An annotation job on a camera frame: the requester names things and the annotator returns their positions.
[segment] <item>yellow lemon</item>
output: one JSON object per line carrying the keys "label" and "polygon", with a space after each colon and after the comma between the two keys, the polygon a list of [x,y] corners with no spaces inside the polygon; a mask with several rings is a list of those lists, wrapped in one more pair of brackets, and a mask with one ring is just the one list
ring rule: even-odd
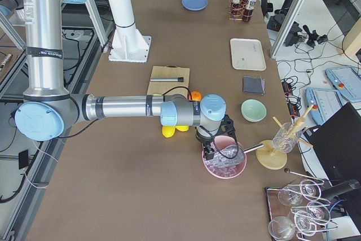
{"label": "yellow lemon", "polygon": [[175,133],[175,127],[173,126],[162,126],[162,134],[166,138],[170,138]]}
{"label": "yellow lemon", "polygon": [[187,125],[177,125],[175,128],[181,132],[186,132],[190,129]]}

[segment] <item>white tray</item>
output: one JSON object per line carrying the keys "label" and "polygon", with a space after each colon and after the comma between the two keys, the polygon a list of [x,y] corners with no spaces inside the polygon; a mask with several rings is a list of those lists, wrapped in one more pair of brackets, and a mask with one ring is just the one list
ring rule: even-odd
{"label": "white tray", "polygon": [[265,56],[259,40],[231,39],[232,66],[237,70],[264,71]]}

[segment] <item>white cable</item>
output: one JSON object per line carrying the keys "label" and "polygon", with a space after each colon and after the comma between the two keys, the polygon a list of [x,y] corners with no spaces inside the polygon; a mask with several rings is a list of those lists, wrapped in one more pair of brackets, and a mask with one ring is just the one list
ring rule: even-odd
{"label": "white cable", "polygon": [[36,186],[28,178],[27,174],[24,172],[25,179],[36,189],[47,189],[48,186]]}
{"label": "white cable", "polygon": [[50,156],[51,158],[53,158],[56,162],[58,162],[58,160],[57,160],[55,157],[53,157],[52,155],[48,154],[47,152],[44,152],[44,151],[40,150],[40,149],[38,148],[38,146],[36,146],[35,141],[32,141],[32,142],[33,142],[35,148],[36,148],[39,152],[42,152],[43,154],[49,155],[49,156]]}

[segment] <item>wooden stick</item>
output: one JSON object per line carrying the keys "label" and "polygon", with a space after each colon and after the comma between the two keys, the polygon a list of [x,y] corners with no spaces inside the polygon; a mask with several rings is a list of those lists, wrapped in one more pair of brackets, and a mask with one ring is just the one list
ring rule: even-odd
{"label": "wooden stick", "polygon": [[307,114],[311,111],[311,109],[314,107],[314,105],[312,104],[312,105],[310,105],[307,109],[306,109],[306,111],[305,111],[305,113],[301,116],[301,117],[306,117],[307,116]]}
{"label": "wooden stick", "polygon": [[310,147],[310,148],[313,148],[313,147],[314,147],[311,143],[309,143],[309,142],[307,142],[307,141],[304,141],[302,138],[299,138],[299,139],[298,139],[298,142],[299,142],[299,143],[303,143],[304,145],[307,145],[307,146]]}
{"label": "wooden stick", "polygon": [[282,127],[282,124],[275,116],[273,116],[272,119],[278,124],[279,127]]}

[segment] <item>pink bowl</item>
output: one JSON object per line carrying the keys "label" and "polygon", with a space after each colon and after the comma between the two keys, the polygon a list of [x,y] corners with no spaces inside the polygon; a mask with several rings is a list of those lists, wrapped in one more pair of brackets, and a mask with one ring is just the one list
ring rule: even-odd
{"label": "pink bowl", "polygon": [[[222,150],[230,145],[235,144],[235,140],[226,135],[219,135],[214,138],[214,141],[219,150]],[[244,171],[244,169],[246,167],[246,163],[247,163],[247,156],[246,156],[246,154],[244,154],[244,160],[242,163],[235,165],[235,166],[227,166],[227,167],[222,168],[222,170],[220,170],[220,169],[217,169],[217,168],[207,165],[206,160],[203,156],[204,155],[202,152],[202,161],[203,161],[205,168],[209,171],[210,174],[212,174],[213,176],[216,176],[217,178],[220,178],[220,179],[231,179],[231,178],[237,177],[239,174],[241,174]]]}

